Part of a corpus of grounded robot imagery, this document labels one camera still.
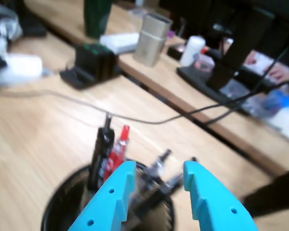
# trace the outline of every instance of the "black marker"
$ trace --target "black marker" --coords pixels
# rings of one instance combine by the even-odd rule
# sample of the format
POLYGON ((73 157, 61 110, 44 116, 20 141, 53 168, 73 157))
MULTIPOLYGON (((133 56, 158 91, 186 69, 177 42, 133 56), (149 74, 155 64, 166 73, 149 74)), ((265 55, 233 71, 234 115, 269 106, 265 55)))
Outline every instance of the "black marker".
POLYGON ((99 128, 97 132, 87 183, 88 190, 94 193, 96 193, 103 184, 106 164, 115 140, 115 132, 110 128, 110 122, 111 115, 107 114, 104 127, 99 128))

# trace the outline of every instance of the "blue object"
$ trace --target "blue object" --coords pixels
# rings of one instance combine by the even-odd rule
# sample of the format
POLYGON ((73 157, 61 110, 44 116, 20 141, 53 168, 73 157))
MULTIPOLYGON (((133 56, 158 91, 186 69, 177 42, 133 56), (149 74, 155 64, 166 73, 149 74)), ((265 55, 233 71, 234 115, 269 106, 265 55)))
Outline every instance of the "blue object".
POLYGON ((258 230, 245 207, 198 162, 185 161, 184 189, 190 191, 193 219, 201 231, 258 230))
MULTIPOLYGON (((136 162, 124 162, 102 185, 69 231, 120 231, 129 194, 136 186, 136 162)), ((245 207, 208 170, 184 163, 184 188, 190 191, 193 219, 201 231, 257 231, 245 207)))
POLYGON ((69 231, 120 231, 135 186, 136 162, 126 161, 102 185, 69 231))

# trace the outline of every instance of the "hand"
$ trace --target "hand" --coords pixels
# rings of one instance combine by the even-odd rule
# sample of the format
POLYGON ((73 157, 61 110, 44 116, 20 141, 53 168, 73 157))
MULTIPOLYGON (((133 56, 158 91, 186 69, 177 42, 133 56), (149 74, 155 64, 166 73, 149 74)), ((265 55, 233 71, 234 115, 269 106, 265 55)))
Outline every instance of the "hand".
POLYGON ((281 63, 276 63, 269 71, 268 75, 270 76, 270 78, 274 79, 276 83, 287 81, 289 80, 289 67, 281 63))
POLYGON ((256 51, 251 51, 250 54, 245 59, 244 64, 251 65, 251 64, 255 64, 256 62, 257 62, 256 51))

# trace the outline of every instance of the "beige cylinder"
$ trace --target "beige cylinder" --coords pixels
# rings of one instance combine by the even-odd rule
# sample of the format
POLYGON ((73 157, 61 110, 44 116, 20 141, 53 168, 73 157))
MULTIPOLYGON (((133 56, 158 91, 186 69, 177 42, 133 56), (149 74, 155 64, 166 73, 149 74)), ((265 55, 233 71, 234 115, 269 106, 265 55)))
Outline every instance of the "beige cylinder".
POLYGON ((172 25, 172 20, 157 14, 144 16, 134 59, 146 66, 154 66, 158 59, 172 25))

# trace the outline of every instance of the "screwdriver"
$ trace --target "screwdriver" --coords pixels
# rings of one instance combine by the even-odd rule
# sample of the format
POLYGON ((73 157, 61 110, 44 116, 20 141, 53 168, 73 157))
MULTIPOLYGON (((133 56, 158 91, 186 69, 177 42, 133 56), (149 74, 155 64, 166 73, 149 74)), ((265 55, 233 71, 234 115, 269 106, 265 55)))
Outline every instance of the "screwdriver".
POLYGON ((142 219, 150 212, 150 210, 157 207, 160 203, 165 201, 176 191, 178 191, 184 184, 184 175, 180 173, 167 182, 164 182, 155 190, 147 199, 140 201, 134 206, 130 215, 128 216, 125 227, 127 230, 133 230, 142 221, 142 219))

